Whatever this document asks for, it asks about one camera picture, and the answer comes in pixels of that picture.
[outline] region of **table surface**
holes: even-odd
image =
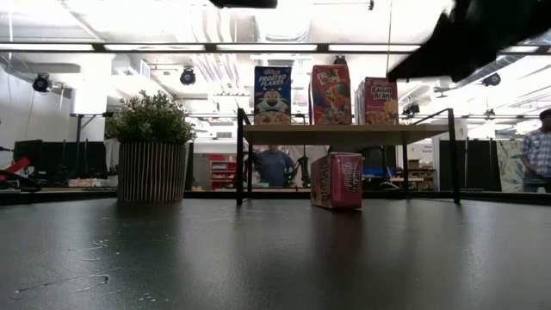
[[[551,308],[548,207],[104,199],[0,208],[0,235],[3,310]]]
[[[245,125],[243,135],[254,145],[335,146],[362,150],[370,146],[401,146],[440,133],[448,125]]]

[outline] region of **potted plant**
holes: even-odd
[[[106,131],[121,143],[118,199],[168,202],[183,199],[186,143],[195,137],[182,106],[159,91],[121,100],[124,107],[107,119]]]

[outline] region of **raisin bran box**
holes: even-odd
[[[395,82],[366,77],[356,91],[356,123],[398,125],[398,89]]]
[[[312,205],[322,208],[362,207],[362,155],[332,152],[314,161]]]
[[[255,67],[254,123],[291,123],[291,67]]]
[[[313,125],[352,123],[347,65],[315,65],[311,76]]]

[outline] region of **red object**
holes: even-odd
[[[19,170],[23,168],[27,168],[31,162],[28,160],[28,158],[22,158],[19,161],[17,161],[15,164],[11,165],[10,167],[6,168],[5,170],[7,172],[11,173],[17,173]],[[0,180],[4,180],[6,176],[0,175]]]
[[[223,161],[223,160],[227,160],[227,159],[226,159],[226,155],[208,155],[208,160],[210,160],[210,161],[215,161],[215,160]]]
[[[398,87],[381,77],[366,77],[356,91],[356,123],[398,124]]]
[[[336,153],[312,163],[311,201],[322,208],[362,207],[362,155]]]
[[[312,68],[313,124],[350,125],[352,101],[347,65],[315,65]]]

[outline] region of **froot loops box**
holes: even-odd
[[[291,68],[255,67],[254,123],[291,123]]]
[[[356,123],[398,125],[398,88],[385,78],[366,77],[356,91]]]
[[[347,65],[315,65],[310,88],[314,125],[352,123]]]
[[[331,152],[314,161],[312,205],[322,208],[362,207],[362,155]]]

